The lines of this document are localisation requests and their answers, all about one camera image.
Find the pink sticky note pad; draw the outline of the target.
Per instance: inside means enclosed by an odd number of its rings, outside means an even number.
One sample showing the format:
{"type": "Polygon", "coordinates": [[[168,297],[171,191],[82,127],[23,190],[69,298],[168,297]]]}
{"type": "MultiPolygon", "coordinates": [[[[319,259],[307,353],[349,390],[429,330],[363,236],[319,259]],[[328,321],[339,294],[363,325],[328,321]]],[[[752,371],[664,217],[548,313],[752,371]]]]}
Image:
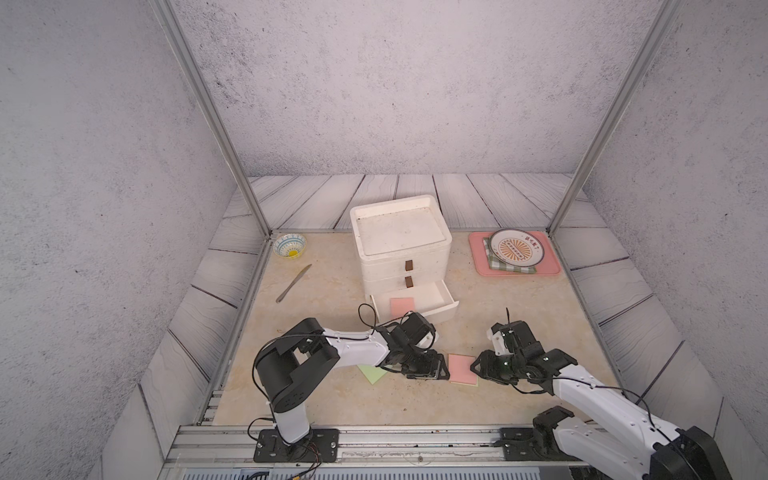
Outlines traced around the pink sticky note pad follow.
{"type": "Polygon", "coordinates": [[[474,357],[449,354],[448,355],[448,370],[450,372],[450,380],[474,382],[478,381],[478,376],[470,370],[470,365],[475,360],[474,357]]]}

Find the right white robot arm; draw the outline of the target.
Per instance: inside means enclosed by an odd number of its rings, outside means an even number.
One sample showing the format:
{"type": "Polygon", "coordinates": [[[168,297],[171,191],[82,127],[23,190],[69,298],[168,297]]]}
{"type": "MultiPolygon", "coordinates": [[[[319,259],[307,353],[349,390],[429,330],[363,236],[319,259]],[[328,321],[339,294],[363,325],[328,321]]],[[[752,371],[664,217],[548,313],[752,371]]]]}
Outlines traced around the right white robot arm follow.
{"type": "Polygon", "coordinates": [[[581,460],[612,479],[728,479],[714,438],[682,429],[650,412],[639,395],[603,384],[560,349],[544,350],[524,321],[496,323],[493,347],[471,364],[484,380],[562,400],[529,428],[503,428],[498,446],[507,460],[581,460]]]}

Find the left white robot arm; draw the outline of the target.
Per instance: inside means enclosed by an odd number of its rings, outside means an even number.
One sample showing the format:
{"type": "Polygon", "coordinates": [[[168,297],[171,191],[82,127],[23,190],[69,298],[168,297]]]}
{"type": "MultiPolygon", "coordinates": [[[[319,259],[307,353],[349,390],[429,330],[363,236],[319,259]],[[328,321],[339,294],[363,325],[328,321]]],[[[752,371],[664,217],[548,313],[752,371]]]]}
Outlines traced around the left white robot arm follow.
{"type": "Polygon", "coordinates": [[[306,401],[334,369],[369,366],[412,380],[449,380],[447,360],[434,349],[437,339],[435,326],[415,311],[359,332],[305,318],[261,347],[252,380],[267,399],[277,433],[294,445],[310,436],[306,401]]]}

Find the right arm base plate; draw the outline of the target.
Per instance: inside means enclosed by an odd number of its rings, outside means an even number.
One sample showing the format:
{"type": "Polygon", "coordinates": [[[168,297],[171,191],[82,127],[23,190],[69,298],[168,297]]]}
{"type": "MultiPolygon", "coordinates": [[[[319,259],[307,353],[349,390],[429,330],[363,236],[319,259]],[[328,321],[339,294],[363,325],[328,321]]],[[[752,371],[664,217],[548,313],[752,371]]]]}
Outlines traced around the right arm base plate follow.
{"type": "Polygon", "coordinates": [[[492,446],[503,450],[505,461],[577,461],[559,449],[552,433],[533,427],[510,427],[501,428],[499,434],[492,446]]]}

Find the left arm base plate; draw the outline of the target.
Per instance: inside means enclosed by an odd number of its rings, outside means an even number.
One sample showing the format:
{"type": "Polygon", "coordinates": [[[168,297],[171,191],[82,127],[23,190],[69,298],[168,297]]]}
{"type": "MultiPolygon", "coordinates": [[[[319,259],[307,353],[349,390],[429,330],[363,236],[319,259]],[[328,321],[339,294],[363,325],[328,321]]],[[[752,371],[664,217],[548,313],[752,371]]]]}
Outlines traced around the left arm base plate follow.
{"type": "Polygon", "coordinates": [[[283,440],[276,429],[259,432],[253,456],[255,463],[334,463],[340,431],[311,429],[296,443],[283,440]]]}

